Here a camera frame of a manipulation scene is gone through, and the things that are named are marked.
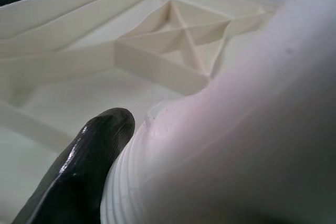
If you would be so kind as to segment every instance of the black glove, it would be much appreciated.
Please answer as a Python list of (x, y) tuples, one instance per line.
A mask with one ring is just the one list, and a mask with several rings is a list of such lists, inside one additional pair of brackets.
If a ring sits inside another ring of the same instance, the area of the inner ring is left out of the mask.
[(13, 224), (100, 223), (105, 178), (134, 126), (132, 114), (121, 108), (87, 122), (54, 161)]

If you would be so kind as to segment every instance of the black nitrile glove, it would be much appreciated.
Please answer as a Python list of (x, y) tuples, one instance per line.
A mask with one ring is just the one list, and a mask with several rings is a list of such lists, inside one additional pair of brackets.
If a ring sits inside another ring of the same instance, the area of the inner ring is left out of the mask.
[(54, 161), (13, 224), (100, 223), (106, 176), (134, 126), (132, 114), (121, 108), (87, 122)]

